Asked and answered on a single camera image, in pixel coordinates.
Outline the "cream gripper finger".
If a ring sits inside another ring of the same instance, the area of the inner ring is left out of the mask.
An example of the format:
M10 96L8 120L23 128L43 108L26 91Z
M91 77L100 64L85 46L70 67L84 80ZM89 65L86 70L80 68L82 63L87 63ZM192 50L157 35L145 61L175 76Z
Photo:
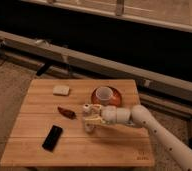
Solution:
M93 104L92 105L92 112L93 113L100 113L102 108L103 108L103 106L100 104Z
M101 117L95 117L95 118L86 118L85 123L90 125L103 125L106 124L106 121L103 120Z

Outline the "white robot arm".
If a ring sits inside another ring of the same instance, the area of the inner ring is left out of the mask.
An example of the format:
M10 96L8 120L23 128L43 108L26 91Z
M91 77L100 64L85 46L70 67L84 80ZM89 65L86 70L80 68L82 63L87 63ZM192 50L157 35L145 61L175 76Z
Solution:
M154 134L183 171L192 171L192 149L164 128L143 105L123 108L85 104L83 112L86 113L83 117L86 126L121 124L146 128Z

